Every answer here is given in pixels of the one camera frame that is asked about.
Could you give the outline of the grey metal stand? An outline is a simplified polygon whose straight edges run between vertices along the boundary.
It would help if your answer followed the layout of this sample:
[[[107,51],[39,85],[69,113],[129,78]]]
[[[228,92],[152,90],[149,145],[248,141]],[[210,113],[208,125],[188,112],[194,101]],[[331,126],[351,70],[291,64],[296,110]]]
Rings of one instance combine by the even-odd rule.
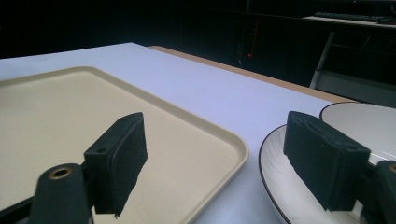
[[[396,108],[396,36],[331,32],[310,87]]]

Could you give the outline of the black keyboard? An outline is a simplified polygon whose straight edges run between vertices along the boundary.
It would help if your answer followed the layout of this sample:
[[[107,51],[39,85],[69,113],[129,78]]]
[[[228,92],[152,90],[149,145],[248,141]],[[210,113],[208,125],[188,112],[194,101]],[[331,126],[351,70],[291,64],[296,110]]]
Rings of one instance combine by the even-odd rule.
[[[353,14],[340,14],[330,12],[317,12],[314,17],[326,18],[326,19],[337,19],[346,21],[366,21],[375,22],[376,24],[383,25],[396,25],[396,18],[383,17],[383,16],[368,16],[368,15],[353,15]]]

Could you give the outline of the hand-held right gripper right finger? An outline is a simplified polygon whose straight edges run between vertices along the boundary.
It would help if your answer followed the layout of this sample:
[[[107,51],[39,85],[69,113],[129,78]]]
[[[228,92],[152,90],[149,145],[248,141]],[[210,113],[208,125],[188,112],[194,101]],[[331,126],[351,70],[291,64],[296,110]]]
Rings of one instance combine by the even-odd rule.
[[[290,111],[283,153],[325,210],[350,211],[370,150],[311,115]]]

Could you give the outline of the small white plate dark rim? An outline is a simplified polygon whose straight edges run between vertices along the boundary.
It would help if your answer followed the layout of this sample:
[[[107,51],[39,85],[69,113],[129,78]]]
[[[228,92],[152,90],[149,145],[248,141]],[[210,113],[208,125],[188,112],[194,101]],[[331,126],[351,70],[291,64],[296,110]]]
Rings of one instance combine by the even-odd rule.
[[[363,103],[324,107],[320,118],[371,150],[369,162],[396,161],[396,109]]]

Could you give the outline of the large white plate dark rim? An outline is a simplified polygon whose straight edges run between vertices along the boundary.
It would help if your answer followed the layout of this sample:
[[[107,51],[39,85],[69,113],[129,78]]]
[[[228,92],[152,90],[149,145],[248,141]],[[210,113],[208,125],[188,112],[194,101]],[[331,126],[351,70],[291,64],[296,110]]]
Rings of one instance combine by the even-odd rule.
[[[283,153],[286,126],[262,142],[259,166],[262,182],[283,224],[360,224],[352,212],[325,211]]]

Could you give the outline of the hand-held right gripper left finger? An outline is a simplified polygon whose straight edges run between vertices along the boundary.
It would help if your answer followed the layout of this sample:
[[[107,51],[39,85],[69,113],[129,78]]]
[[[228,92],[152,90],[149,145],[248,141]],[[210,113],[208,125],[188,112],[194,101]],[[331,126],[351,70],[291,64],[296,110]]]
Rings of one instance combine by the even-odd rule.
[[[83,172],[96,214],[122,213],[148,157],[142,112],[118,119],[84,152]]]

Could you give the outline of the beige plastic tray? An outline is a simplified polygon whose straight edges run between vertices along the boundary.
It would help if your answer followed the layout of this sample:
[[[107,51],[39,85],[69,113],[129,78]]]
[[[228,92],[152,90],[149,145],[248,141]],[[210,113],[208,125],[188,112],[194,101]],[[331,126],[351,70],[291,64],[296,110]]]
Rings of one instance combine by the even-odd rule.
[[[95,224],[189,224],[248,158],[237,135],[91,67],[0,81],[0,210],[84,152],[117,119],[144,116],[148,160],[120,215]]]

